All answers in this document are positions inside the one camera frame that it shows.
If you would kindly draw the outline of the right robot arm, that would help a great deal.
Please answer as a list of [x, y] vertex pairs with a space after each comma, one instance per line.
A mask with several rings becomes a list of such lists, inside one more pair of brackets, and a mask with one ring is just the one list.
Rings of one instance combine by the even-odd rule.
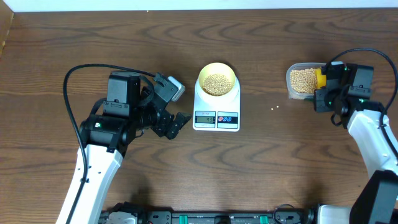
[[380, 102], [372, 101], [374, 69], [332, 62], [317, 72], [314, 109], [332, 112], [348, 130], [366, 165], [369, 181], [351, 207], [321, 205], [317, 223], [391, 223], [397, 200], [397, 140]]

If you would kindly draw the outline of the white digital kitchen scale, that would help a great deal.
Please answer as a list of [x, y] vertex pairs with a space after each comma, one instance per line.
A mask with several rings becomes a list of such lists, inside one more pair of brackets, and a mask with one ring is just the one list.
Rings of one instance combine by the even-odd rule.
[[237, 77], [230, 91], [213, 96], [203, 89], [205, 78], [195, 84], [193, 124], [196, 131], [237, 132], [241, 122], [241, 88]]

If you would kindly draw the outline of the clear plastic container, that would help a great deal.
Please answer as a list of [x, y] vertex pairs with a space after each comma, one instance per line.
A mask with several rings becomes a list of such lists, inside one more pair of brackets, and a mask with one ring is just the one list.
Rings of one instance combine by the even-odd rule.
[[317, 89], [326, 87], [326, 75], [322, 74], [325, 63], [296, 63], [286, 73], [290, 99], [312, 100]]

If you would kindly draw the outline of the yellow measuring scoop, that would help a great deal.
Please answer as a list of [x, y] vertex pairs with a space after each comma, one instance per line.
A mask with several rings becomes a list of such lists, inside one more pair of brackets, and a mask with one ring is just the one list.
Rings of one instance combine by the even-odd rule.
[[321, 68], [316, 68], [314, 69], [315, 73], [315, 88], [316, 89], [321, 89], [326, 86], [326, 75], [322, 74]]

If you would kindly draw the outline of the soybeans in bowl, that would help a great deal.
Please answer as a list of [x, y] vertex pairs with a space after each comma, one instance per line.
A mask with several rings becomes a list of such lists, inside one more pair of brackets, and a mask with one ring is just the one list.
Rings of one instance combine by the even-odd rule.
[[233, 83], [223, 74], [208, 75], [203, 81], [203, 90], [212, 96], [225, 95], [232, 87]]

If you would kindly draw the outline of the soybeans pile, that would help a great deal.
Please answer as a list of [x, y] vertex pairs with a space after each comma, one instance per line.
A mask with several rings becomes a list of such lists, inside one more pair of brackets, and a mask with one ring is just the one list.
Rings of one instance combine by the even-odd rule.
[[290, 72], [290, 82], [296, 92], [312, 94], [316, 89], [314, 68], [292, 70]]

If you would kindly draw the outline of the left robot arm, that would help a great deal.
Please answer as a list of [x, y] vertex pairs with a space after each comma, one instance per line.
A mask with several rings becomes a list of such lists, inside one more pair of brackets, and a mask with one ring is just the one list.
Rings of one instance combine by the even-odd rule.
[[106, 98], [76, 127], [80, 148], [76, 167], [57, 223], [97, 223], [109, 186], [128, 145], [147, 129], [174, 139], [191, 119], [165, 108], [185, 87], [157, 73], [152, 81], [138, 72], [112, 72]]

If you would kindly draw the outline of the pale yellow bowl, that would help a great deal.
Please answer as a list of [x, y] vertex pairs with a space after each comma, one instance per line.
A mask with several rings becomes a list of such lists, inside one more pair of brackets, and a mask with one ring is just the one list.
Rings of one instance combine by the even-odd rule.
[[236, 75], [235, 75], [233, 69], [231, 67], [229, 67], [227, 64], [220, 63], [220, 62], [214, 62], [214, 63], [210, 63], [210, 64], [206, 65], [205, 67], [203, 67], [199, 73], [198, 81], [199, 81], [199, 86], [202, 90], [203, 90], [204, 79], [208, 75], [216, 74], [216, 73], [226, 75], [229, 78], [229, 80], [233, 83], [233, 87], [234, 87], [234, 85], [236, 83]]

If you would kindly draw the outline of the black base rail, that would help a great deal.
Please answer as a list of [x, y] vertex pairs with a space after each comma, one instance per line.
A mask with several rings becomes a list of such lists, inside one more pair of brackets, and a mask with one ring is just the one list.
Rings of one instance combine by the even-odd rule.
[[145, 208], [129, 202], [118, 203], [101, 212], [98, 223], [105, 224], [273, 224], [314, 223], [315, 211], [281, 205], [265, 212], [181, 212], [171, 208]]

